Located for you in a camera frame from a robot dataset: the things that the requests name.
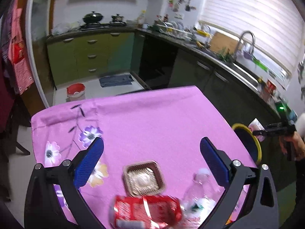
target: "black sleeve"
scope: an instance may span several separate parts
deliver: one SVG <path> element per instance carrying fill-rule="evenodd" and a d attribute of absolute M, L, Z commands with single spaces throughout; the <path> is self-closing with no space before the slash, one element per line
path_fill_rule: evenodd
<path fill-rule="evenodd" d="M 305 159 L 295 162 L 296 198 L 295 207 L 281 229 L 299 229 L 305 227 Z"/>

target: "barcode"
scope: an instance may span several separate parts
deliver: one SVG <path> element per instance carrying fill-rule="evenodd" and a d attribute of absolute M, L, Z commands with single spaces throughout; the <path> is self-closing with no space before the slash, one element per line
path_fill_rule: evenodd
<path fill-rule="evenodd" d="M 145 229 L 145 222 L 117 219 L 116 226 L 124 229 Z"/>

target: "white roller shade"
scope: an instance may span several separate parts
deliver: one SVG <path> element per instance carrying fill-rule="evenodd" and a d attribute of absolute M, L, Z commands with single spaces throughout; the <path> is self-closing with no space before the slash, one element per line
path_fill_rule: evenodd
<path fill-rule="evenodd" d="M 291 0 L 205 0 L 200 20 L 237 35 L 252 31 L 256 46 L 290 73 L 300 61 L 304 21 Z"/>

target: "cooking pot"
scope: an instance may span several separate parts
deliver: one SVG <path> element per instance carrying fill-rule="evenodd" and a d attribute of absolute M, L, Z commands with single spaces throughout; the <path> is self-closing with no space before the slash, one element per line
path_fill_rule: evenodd
<path fill-rule="evenodd" d="M 122 22 L 124 19 L 124 16 L 120 16 L 119 14 L 112 15 L 112 22 Z"/>
<path fill-rule="evenodd" d="M 92 11 L 92 13 L 86 14 L 83 17 L 84 23 L 87 23 L 87 24 L 97 23 L 102 19 L 103 19 L 103 16 L 100 13 L 96 13 L 95 11 Z"/>

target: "metal screw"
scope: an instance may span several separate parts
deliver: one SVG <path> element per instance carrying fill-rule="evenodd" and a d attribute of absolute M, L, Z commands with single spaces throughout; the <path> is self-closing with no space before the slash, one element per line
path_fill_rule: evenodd
<path fill-rule="evenodd" d="M 238 160 L 234 160 L 233 164 L 234 164 L 234 166 L 239 167 L 239 166 L 241 166 L 242 163 Z"/>
<path fill-rule="evenodd" d="M 40 169 L 41 168 L 41 164 L 35 164 L 35 169 Z"/>
<path fill-rule="evenodd" d="M 264 170 L 268 170 L 268 169 L 269 169 L 268 165 L 266 165 L 266 164 L 263 164 L 263 165 L 262 165 L 262 168 L 263 168 Z"/>
<path fill-rule="evenodd" d="M 71 164 L 71 161 L 70 160 L 65 160 L 64 162 L 63 162 L 63 166 L 69 166 Z"/>

